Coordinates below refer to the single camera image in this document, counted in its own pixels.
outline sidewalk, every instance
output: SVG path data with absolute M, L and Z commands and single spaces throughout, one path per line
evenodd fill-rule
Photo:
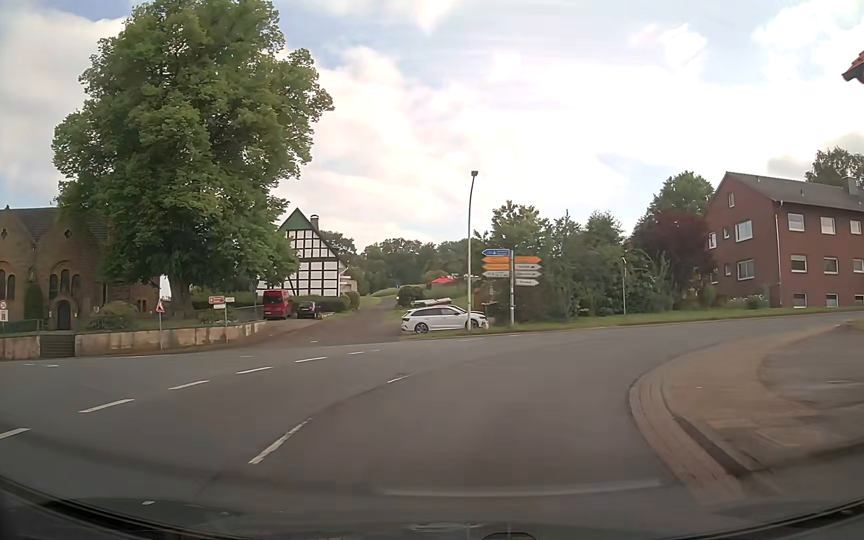
M 699 350 L 643 376 L 630 404 L 700 504 L 864 486 L 797 475 L 864 451 L 864 331 L 827 325 Z

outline road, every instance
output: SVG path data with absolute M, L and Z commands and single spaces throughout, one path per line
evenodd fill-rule
M 691 350 L 858 316 L 0 362 L 0 474 L 279 524 L 738 527 L 654 455 L 630 386 Z

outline entrance door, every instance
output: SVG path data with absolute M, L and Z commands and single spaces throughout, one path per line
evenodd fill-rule
M 58 318 L 55 321 L 56 330 L 72 330 L 72 306 L 67 300 L 60 300 L 56 308 Z

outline street lamp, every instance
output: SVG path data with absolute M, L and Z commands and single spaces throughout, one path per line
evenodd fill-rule
M 475 189 L 475 177 L 479 176 L 479 171 L 472 171 L 472 185 L 468 188 L 468 258 L 465 260 L 465 283 L 466 283 L 466 300 L 467 305 L 465 310 L 465 331 L 471 332 L 473 329 L 473 190 Z

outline red van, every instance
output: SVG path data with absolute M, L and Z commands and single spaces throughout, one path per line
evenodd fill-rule
M 292 316 L 292 293 L 285 289 L 262 291 L 262 318 L 287 319 Z

